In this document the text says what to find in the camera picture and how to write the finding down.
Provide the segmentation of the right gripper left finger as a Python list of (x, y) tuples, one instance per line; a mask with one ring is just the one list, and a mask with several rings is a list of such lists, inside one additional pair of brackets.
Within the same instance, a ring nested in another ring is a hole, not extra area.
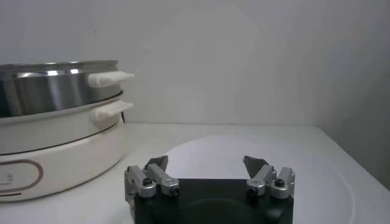
[(175, 197), (180, 194), (179, 180), (166, 173), (168, 155), (151, 158), (144, 168), (129, 166), (124, 171), (125, 201), (130, 203), (136, 196), (152, 198), (157, 188), (164, 195)]

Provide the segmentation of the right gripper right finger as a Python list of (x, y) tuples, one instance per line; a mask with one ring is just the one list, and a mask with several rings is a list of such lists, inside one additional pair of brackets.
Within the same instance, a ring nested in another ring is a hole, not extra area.
[(246, 181), (247, 195), (250, 198), (258, 198), (266, 193), (280, 200), (294, 197), (296, 175), (292, 168), (282, 167), (277, 172), (264, 159), (251, 156), (244, 156), (243, 163), (250, 176)]

